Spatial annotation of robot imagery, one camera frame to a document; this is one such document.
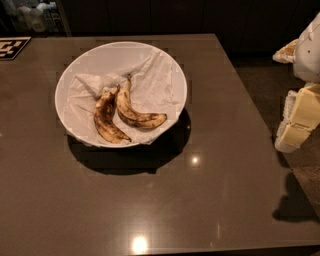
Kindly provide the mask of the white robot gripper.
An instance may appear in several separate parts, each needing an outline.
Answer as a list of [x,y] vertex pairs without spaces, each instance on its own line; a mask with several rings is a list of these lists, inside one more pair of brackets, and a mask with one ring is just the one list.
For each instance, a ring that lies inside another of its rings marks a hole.
[[307,83],[298,92],[290,90],[285,98],[283,120],[274,143],[284,153],[292,153],[320,124],[320,13],[295,39],[278,50],[272,59],[293,63],[294,74]]

